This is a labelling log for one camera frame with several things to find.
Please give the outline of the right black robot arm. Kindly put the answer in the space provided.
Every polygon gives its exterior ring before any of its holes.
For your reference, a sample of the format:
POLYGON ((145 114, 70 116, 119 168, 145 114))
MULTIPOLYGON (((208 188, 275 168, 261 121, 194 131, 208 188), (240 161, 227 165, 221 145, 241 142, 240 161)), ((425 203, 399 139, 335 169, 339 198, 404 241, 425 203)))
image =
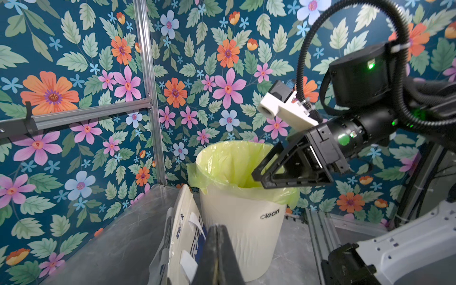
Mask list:
MULTIPOLYGON (((398 129, 418 133, 444 150, 456 149, 456 85, 446 81, 414 81, 406 75, 410 32, 393 1, 368 1, 394 26, 391 42, 369 46, 330 64, 320 95, 334 89, 340 109, 325 107, 323 122, 306 101, 302 87, 309 46, 319 28, 335 13, 353 6, 339 1, 325 10, 307 33, 299 54, 296 91, 280 81, 264 96, 260 111, 277 116, 285 110, 282 96, 296 96, 297 110, 288 123, 297 130, 287 145, 277 144, 253 170, 264 188, 321 186, 334 173, 347 173, 349 160, 366 146, 387 144, 398 129)), ((433 210, 399 228, 367 241, 335 246, 326 221, 308 212, 315 259, 323 285, 392 285, 408 273, 451 257, 456 252, 456 190, 433 210)))

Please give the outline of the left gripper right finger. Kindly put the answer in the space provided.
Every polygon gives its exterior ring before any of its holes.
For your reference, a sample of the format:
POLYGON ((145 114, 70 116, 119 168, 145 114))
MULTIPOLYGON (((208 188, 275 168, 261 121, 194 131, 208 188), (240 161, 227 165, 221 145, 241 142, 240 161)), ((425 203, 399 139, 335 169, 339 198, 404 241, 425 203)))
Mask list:
POLYGON ((216 284, 245 285, 228 229, 224 225, 216 226, 216 284))

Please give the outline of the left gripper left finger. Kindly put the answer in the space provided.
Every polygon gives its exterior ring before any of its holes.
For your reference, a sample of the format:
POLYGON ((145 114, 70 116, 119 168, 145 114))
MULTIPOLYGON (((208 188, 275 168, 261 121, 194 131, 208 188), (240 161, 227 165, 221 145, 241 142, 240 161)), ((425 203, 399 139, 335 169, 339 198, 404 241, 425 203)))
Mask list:
POLYGON ((192 285, 217 285, 218 281, 218 226, 209 229, 192 285))

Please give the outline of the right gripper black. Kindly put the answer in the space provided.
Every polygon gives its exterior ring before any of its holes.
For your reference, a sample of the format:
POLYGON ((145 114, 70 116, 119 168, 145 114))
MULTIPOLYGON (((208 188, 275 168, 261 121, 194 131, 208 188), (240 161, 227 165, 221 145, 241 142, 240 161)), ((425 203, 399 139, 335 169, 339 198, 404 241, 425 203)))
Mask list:
POLYGON ((323 186, 332 175, 350 171, 350 129, 346 123, 327 122, 278 143, 253 170, 266 189, 323 186))

